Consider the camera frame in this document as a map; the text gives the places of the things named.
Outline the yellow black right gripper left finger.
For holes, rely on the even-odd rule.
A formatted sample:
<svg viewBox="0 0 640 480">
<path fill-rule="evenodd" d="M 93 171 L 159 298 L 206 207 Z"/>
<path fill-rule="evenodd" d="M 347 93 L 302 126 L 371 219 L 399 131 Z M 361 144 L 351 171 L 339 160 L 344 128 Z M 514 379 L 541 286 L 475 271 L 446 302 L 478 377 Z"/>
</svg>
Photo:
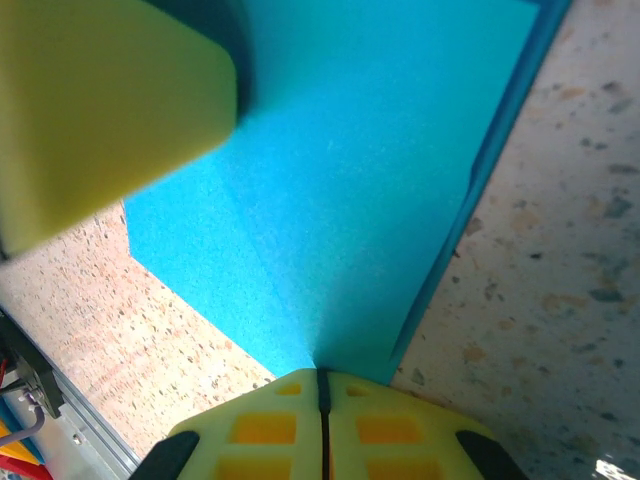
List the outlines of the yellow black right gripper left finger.
<svg viewBox="0 0 640 480">
<path fill-rule="evenodd" d="M 156 443 L 137 479 L 321 479 L 317 373 L 302 369 L 192 416 Z"/>
</svg>

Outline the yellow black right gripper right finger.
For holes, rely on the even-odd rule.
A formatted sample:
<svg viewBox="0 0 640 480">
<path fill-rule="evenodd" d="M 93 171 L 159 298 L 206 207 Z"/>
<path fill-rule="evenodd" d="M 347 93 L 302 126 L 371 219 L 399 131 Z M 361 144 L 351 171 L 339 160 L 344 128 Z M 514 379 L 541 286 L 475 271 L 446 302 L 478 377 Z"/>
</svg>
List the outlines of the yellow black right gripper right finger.
<svg viewBox="0 0 640 480">
<path fill-rule="evenodd" d="M 524 479 L 486 426 L 353 375 L 323 372 L 328 479 Z"/>
</svg>

